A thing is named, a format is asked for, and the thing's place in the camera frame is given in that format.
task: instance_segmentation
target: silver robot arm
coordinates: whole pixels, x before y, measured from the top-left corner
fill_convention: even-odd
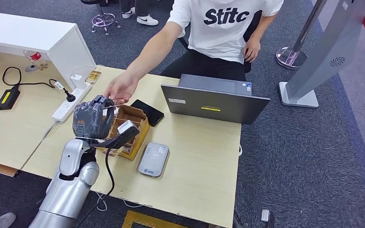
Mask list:
[[[95,150],[81,139],[65,144],[59,167],[29,228],[72,227],[99,174]]]
[[[108,109],[105,119],[103,109]],[[107,137],[114,119],[114,109],[114,102],[101,95],[90,102],[76,105],[72,124],[76,138],[65,144],[59,166],[47,188],[47,195],[29,228],[72,227],[99,174],[96,148],[107,148],[108,159],[110,149],[119,149],[138,135],[139,130],[128,120],[118,127],[118,134],[114,138],[101,143],[97,141]]]

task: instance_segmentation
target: man's right arm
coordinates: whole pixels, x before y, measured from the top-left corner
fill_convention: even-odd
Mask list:
[[[163,29],[147,42],[138,58],[128,66],[125,74],[135,80],[144,77],[163,61],[181,31],[182,28],[177,23],[167,22]]]

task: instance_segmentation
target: white sneaker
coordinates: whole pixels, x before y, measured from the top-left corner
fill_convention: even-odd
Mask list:
[[[159,24],[159,21],[156,20],[156,19],[153,19],[150,14],[145,16],[145,17],[138,17],[136,19],[136,21],[139,23],[139,24],[143,24],[143,25],[150,25],[150,26],[153,26],[153,25],[158,25]]]
[[[0,228],[9,228],[15,221],[16,215],[9,212],[0,217]]]
[[[122,13],[122,18],[128,19],[135,14],[135,7],[132,7],[128,12]]]

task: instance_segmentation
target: white power strip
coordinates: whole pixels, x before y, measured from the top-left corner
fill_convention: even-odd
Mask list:
[[[71,94],[75,96],[75,100],[73,102],[69,102],[65,100],[59,108],[54,112],[52,117],[58,121],[60,124],[65,122],[68,117],[73,113],[73,109],[75,106],[85,98],[86,94],[92,89],[92,85],[87,83],[87,87],[85,89],[76,88],[74,89]]]

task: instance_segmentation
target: gray carpet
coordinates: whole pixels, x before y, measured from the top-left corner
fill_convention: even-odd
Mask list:
[[[163,0],[150,13],[159,19],[157,27],[145,27],[119,15],[119,6],[105,11],[116,13],[122,28],[111,28],[110,35],[90,32],[94,6],[77,0],[0,0],[0,12],[78,24],[97,64],[126,68],[146,41],[168,18],[169,0]],[[257,121],[242,127],[236,208],[252,228],[263,227],[262,209],[275,213],[280,228],[365,228],[365,146],[338,76],[316,89],[318,109],[287,107],[280,104],[279,81],[287,81],[293,71],[279,67],[274,53],[294,43],[311,2],[286,0],[273,25],[262,40],[262,50],[247,79],[254,95],[271,98]],[[304,50],[309,52],[321,35],[316,24]],[[165,61],[152,73],[184,53],[176,42]],[[49,180],[27,173],[16,179],[0,175],[0,214],[18,215],[13,227],[26,227],[37,212]],[[96,202],[90,194],[81,214]],[[121,227],[127,207],[118,199],[108,201],[109,211],[95,211],[84,227]],[[145,207],[133,209],[167,221],[195,228],[205,224]]]

